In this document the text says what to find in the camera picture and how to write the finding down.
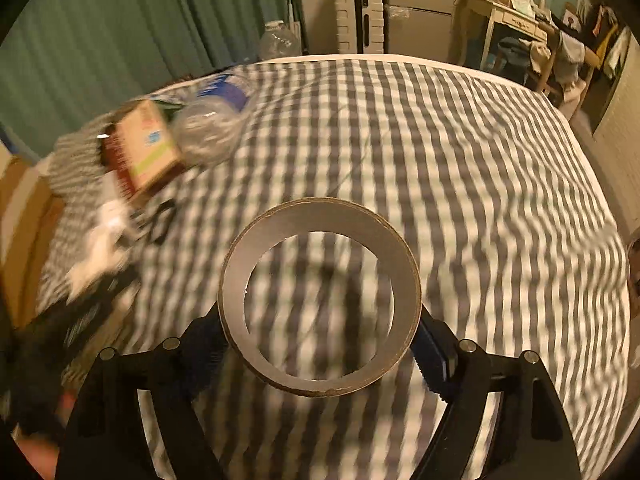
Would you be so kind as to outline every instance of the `gray mini fridge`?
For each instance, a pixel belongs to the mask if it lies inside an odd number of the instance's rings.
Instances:
[[[449,56],[454,0],[386,0],[408,9],[408,16],[386,16],[388,54],[446,62]]]

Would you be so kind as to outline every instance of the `cardboard ring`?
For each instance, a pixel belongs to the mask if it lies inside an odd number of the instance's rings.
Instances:
[[[371,361],[340,378],[310,380],[273,366],[258,350],[244,320],[244,294],[261,256],[286,238],[308,232],[347,236],[376,255],[391,281],[394,315],[386,341]],[[377,381],[404,355],[414,338],[422,308],[418,267],[402,237],[381,216],[337,198],[302,198],[269,209],[232,243],[218,287],[220,321],[230,346],[272,386],[305,397],[333,397]]]

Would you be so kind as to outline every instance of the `metal screw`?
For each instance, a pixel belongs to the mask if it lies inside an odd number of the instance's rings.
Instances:
[[[460,341],[460,349],[463,352],[468,352],[469,354],[471,354],[471,352],[476,351],[476,348],[478,348],[478,345],[471,341],[471,339],[463,339],[462,341]]]
[[[180,340],[177,337],[168,337],[162,341],[162,348],[165,350],[175,350],[180,346]]]
[[[100,356],[100,359],[103,361],[108,361],[109,359],[112,359],[114,355],[116,355],[116,351],[113,348],[103,348],[102,350],[100,350],[100,353],[98,354]]]
[[[540,361],[540,356],[536,354],[533,350],[527,350],[524,352],[524,360],[527,363],[531,363],[532,365],[536,364]]]

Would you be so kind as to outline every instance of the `plastic bottle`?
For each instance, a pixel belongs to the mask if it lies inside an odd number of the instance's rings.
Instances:
[[[172,121],[187,164],[214,166],[229,158],[252,107],[254,88],[242,76],[222,74],[205,86]]]
[[[258,46],[260,59],[300,56],[300,42],[282,20],[267,22]]]

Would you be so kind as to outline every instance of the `mattress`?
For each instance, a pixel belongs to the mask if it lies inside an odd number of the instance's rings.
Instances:
[[[625,249],[568,123],[544,96],[504,79],[402,56],[277,60],[235,71],[257,89],[234,156],[192,168],[148,205],[178,216],[166,242],[134,249],[142,287],[124,351],[181,334],[216,301],[229,245],[258,214],[303,196],[335,196],[382,215],[407,241],[422,300],[458,338],[489,352],[542,357],[574,434],[583,478],[612,447],[626,391]],[[161,91],[187,100],[209,78]],[[40,290],[45,308],[92,224],[101,170],[97,118],[62,137],[50,164],[68,211]],[[335,235],[286,240],[258,263],[245,316],[265,357],[306,378],[370,358],[394,308],[375,258]],[[480,475],[492,397],[466,478]],[[171,470],[150,399],[145,430]],[[355,394],[306,399],[259,381],[228,352],[195,403],[231,479],[409,478],[444,410],[410,355]]]

